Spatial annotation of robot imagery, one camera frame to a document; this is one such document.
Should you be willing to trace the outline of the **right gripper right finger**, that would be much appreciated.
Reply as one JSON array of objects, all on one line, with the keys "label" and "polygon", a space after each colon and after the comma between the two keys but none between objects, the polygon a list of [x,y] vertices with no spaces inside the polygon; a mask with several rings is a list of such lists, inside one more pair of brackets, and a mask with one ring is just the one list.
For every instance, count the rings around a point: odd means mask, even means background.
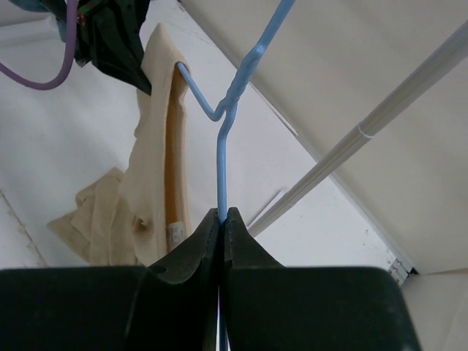
[{"label": "right gripper right finger", "polygon": [[224,267],[283,268],[283,265],[250,235],[236,207],[228,210],[224,224]]}]

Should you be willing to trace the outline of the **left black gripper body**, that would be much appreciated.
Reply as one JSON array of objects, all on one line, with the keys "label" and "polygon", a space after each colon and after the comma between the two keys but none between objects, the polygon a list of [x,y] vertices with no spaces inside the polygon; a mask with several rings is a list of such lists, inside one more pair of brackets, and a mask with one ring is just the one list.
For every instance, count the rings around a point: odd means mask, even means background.
[{"label": "left black gripper body", "polygon": [[100,72],[150,94],[151,83],[141,68],[140,40],[149,4],[146,0],[79,1],[76,63],[83,67],[91,62]]}]

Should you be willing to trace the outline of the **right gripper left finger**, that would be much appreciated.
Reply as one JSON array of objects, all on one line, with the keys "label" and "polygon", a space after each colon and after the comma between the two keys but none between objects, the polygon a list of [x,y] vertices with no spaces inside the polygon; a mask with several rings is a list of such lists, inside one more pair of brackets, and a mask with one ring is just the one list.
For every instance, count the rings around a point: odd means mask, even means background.
[{"label": "right gripper left finger", "polygon": [[216,275],[219,234],[218,210],[212,208],[193,234],[173,251],[148,267],[156,277],[171,285],[190,280],[204,282]]}]

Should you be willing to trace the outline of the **beige t shirt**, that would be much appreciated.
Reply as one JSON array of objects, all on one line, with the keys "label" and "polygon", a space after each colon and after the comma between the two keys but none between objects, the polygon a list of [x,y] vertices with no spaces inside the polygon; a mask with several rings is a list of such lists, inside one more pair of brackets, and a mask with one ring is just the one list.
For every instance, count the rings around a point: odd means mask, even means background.
[{"label": "beige t shirt", "polygon": [[191,233],[183,62],[164,25],[157,25],[141,64],[152,91],[137,93],[140,119],[127,169],[112,168],[81,189],[75,210],[48,224],[92,266],[149,266]]}]

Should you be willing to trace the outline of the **light blue wire hanger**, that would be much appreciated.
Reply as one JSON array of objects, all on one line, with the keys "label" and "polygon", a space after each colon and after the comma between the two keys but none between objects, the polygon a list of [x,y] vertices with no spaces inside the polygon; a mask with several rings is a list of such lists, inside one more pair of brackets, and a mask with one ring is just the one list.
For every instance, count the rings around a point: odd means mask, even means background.
[{"label": "light blue wire hanger", "polygon": [[283,268],[225,268],[224,224],[227,220],[227,136],[235,121],[238,100],[250,77],[276,35],[293,1],[281,1],[257,44],[243,58],[233,81],[216,108],[211,108],[184,64],[178,68],[205,114],[222,120],[216,142],[216,190],[219,218],[216,275],[204,282],[190,280],[184,290],[195,293],[195,307],[188,308],[200,318],[194,336],[196,350],[285,350],[286,328],[279,316],[274,292],[286,276]]}]

